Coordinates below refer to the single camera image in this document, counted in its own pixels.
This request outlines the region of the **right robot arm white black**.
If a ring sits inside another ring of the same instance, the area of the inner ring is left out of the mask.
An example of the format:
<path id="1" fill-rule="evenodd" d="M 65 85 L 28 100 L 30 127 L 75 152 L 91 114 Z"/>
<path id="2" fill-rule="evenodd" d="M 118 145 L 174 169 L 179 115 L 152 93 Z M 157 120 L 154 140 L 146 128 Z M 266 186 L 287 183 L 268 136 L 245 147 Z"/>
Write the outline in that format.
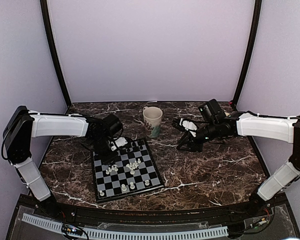
<path id="1" fill-rule="evenodd" d="M 180 151 L 201 152 L 203 144 L 216 138 L 263 138 L 261 155 L 266 165 L 277 167 L 251 195 L 245 213 L 256 217 L 270 200 L 282 189 L 300 178 L 300 114 L 297 116 L 269 116 L 250 111 L 219 112 L 205 117 L 204 126 L 197 122 L 177 118 L 173 127 L 183 132 L 178 142 Z"/>

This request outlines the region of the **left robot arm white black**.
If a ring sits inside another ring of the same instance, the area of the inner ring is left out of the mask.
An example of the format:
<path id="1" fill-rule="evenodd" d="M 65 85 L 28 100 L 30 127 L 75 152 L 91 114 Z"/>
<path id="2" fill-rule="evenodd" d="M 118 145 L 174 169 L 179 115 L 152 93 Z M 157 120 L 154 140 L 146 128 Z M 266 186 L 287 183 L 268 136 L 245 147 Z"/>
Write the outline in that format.
<path id="1" fill-rule="evenodd" d="M 55 203 L 53 193 L 45 182 L 39 163 L 34 155 L 34 144 L 40 138 L 55 136 L 91 139 L 97 152 L 108 156 L 118 148 L 115 135 L 123 130 L 123 125 L 114 114 L 104 118 L 82 114 L 44 113 L 20 105 L 15 109 L 2 137 L 2 158 L 15 167 L 23 183 L 36 200 L 41 202 L 41 210 L 50 218 L 61 213 Z"/>

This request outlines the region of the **black frame post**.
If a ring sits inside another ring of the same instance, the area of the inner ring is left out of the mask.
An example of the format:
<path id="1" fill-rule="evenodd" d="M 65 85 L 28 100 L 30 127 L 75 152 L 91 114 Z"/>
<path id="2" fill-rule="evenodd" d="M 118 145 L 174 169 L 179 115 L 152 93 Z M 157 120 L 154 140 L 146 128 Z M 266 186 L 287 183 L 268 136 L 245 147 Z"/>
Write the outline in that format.
<path id="1" fill-rule="evenodd" d="M 240 75 L 238 78 L 237 86 L 234 92 L 233 99 L 231 100 L 232 107 L 236 108 L 239 100 L 241 93 L 243 91 L 243 87 L 245 84 L 245 80 L 248 74 L 254 46 L 255 46 L 255 41 L 257 37 L 257 31 L 258 31 L 258 26 L 259 26 L 259 20 L 260 20 L 260 15 L 261 15 L 261 8 L 262 8 L 262 0 L 255 0 L 254 1 L 254 9 L 253 9 L 253 15 L 252 15 L 252 21 L 251 21 L 251 27 L 249 31 L 249 37 L 248 37 L 248 42 L 246 46 L 246 51 L 242 63 L 242 68 L 240 71 Z"/>
<path id="2" fill-rule="evenodd" d="M 69 95 L 69 91 L 66 86 L 66 81 L 62 72 L 59 56 L 57 53 L 57 48 L 55 44 L 55 39 L 54 39 L 54 34 L 53 34 L 53 29 L 52 29 L 52 24 L 51 24 L 51 18 L 50 18 L 50 13 L 49 13 L 49 8 L 48 8 L 48 1 L 47 0 L 40 0 L 40 8 L 41 8 L 41 15 L 43 19 L 43 25 L 44 25 L 44 30 L 46 34 L 46 39 L 49 47 L 49 52 L 50 56 L 52 59 L 52 63 L 54 66 L 54 70 L 56 73 L 56 77 L 58 80 L 58 84 L 63 96 L 63 99 L 65 101 L 65 104 L 67 107 L 70 107 L 72 105 L 72 101 Z"/>

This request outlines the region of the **cream floral mug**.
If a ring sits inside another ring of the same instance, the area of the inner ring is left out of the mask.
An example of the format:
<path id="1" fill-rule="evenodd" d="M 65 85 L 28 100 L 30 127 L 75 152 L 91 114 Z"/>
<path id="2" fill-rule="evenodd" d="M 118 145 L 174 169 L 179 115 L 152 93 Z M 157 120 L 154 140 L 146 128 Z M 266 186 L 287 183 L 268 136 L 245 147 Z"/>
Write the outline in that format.
<path id="1" fill-rule="evenodd" d="M 161 130 L 163 111 L 155 106 L 145 106 L 142 115 L 147 137 L 158 137 Z"/>

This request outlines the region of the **left black frame post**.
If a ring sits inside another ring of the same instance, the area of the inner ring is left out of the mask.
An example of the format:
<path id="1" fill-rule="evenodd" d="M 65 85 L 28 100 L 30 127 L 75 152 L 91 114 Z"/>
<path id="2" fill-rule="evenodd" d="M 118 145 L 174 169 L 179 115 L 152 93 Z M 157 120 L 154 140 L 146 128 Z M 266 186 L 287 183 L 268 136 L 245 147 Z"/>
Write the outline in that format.
<path id="1" fill-rule="evenodd" d="M 40 8 L 41 8 L 41 15 L 43 19 L 43 25 L 44 25 L 44 30 L 46 34 L 46 39 L 49 47 L 49 52 L 50 56 L 52 59 L 52 63 L 54 66 L 54 70 L 56 73 L 56 77 L 58 80 L 58 84 L 63 96 L 63 99 L 65 101 L 65 104 L 67 107 L 70 107 L 72 105 L 72 101 L 69 95 L 69 91 L 66 86 L 66 81 L 62 72 L 59 56 L 57 53 L 57 48 L 55 44 L 55 39 L 54 39 L 54 34 L 53 34 L 53 29 L 52 29 L 52 24 L 51 24 L 51 18 L 50 18 L 50 13 L 49 13 L 49 8 L 48 8 L 48 1 L 47 0 L 40 0 Z"/>

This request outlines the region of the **black grey chessboard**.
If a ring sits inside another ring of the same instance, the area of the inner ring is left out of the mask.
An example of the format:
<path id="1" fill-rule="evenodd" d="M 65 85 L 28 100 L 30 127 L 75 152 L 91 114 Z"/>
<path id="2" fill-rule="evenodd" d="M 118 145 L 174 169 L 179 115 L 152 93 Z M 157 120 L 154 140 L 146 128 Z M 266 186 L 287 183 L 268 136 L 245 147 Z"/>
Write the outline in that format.
<path id="1" fill-rule="evenodd" d="M 103 164 L 95 152 L 91 153 L 97 203 L 118 200 L 164 187 L 145 138 L 133 140 L 121 147 L 116 154 L 114 163 Z M 145 185 L 146 180 L 149 180 L 148 186 Z M 135 189 L 130 188 L 130 182 L 134 183 Z M 122 184 L 127 186 L 127 191 L 122 192 Z M 100 196 L 99 191 L 103 191 L 104 196 Z"/>

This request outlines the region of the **black front rail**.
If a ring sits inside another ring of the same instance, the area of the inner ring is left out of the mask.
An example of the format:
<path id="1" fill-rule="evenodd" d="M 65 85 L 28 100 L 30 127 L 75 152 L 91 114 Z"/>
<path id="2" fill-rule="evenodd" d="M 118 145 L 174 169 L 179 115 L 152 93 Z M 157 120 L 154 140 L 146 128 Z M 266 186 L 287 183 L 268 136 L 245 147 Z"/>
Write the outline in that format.
<path id="1" fill-rule="evenodd" d="M 274 204 L 261 207 L 254 215 L 247 212 L 248 202 L 228 205 L 205 207 L 187 210 L 171 211 L 137 211 L 137 210 L 113 210 L 91 208 L 65 203 L 57 203 L 59 214 L 56 220 L 75 224 L 80 227 L 96 226 L 101 222 L 115 224 L 141 224 L 141 225 L 177 225 L 195 222 L 208 222 L 210 224 L 242 225 L 245 220 L 252 218 L 253 222 L 260 219 L 272 220 Z"/>

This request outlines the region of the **right black frame post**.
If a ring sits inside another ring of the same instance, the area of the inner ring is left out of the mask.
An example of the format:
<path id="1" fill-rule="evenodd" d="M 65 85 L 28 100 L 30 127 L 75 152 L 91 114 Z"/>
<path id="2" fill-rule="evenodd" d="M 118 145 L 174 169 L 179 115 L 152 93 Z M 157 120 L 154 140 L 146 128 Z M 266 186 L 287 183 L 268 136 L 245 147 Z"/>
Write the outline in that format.
<path id="1" fill-rule="evenodd" d="M 260 20 L 260 15 L 261 15 L 261 8 L 262 8 L 262 0 L 255 0 L 254 1 L 254 9 L 253 9 L 253 15 L 252 15 L 252 21 L 251 21 L 251 27 L 249 31 L 249 37 L 248 37 L 248 42 L 246 46 L 246 51 L 242 63 L 242 68 L 240 71 L 240 75 L 238 78 L 237 86 L 234 92 L 233 99 L 231 100 L 232 107 L 236 108 L 239 100 L 241 93 L 243 91 L 243 87 L 245 84 L 245 80 L 248 74 L 254 46 L 255 46 L 255 41 L 257 37 L 257 31 L 258 31 L 258 26 L 259 26 L 259 20 Z"/>

